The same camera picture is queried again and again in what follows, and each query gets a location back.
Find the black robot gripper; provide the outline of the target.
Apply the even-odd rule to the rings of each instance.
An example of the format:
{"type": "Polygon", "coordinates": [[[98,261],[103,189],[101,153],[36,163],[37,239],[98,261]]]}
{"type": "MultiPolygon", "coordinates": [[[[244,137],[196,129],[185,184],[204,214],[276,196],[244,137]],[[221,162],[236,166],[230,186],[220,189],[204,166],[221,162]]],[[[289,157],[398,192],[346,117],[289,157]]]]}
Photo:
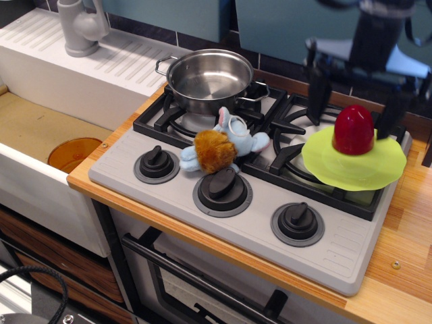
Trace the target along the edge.
{"type": "MultiPolygon", "coordinates": [[[[338,82],[376,83],[389,86],[382,80],[374,80],[373,74],[390,73],[401,76],[405,83],[396,90],[412,92],[425,98],[431,86],[431,70],[427,65],[406,56],[397,46],[399,36],[406,36],[416,45],[421,41],[412,37],[409,16],[380,16],[362,13],[352,40],[310,38],[306,41],[308,57],[308,108],[307,116],[314,125],[320,124],[332,91],[331,79],[338,82]]],[[[398,129],[413,96],[404,92],[392,92],[382,111],[377,126],[377,140],[384,140],[398,129]]]]}

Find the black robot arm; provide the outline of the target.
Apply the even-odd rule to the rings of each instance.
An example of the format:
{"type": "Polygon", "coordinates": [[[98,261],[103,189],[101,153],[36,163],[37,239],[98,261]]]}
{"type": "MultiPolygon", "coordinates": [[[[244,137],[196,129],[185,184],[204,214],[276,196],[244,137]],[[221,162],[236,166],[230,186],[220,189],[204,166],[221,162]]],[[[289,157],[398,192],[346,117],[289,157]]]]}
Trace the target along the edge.
{"type": "Polygon", "coordinates": [[[401,52],[402,33],[414,45],[431,42],[414,37],[411,17],[415,1],[322,1],[333,9],[358,8],[360,15],[354,37],[347,40],[309,38],[307,117],[319,125],[332,91],[331,83],[370,86],[388,93],[379,119],[377,137],[387,138],[406,111],[422,109],[431,90],[431,67],[401,52]]]}

